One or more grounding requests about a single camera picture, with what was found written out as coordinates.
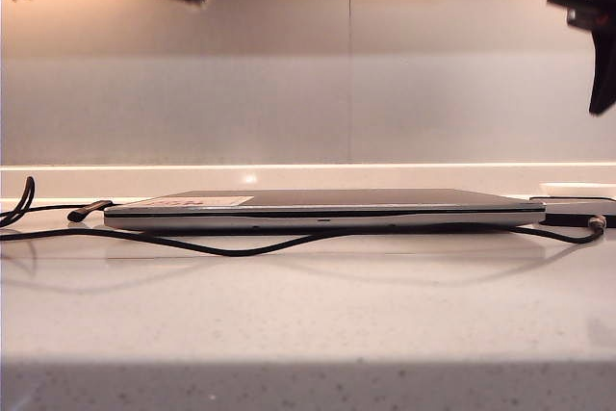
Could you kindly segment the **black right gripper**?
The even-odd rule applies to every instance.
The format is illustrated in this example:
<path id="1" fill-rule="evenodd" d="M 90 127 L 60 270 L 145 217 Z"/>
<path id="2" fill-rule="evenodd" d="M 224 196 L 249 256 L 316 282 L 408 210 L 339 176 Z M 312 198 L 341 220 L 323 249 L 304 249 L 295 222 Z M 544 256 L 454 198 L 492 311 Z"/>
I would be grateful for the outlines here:
<path id="1" fill-rule="evenodd" d="M 602 115 L 615 104 L 615 0 L 547 0 L 566 10 L 570 27 L 592 33 L 595 72 L 589 113 Z"/>

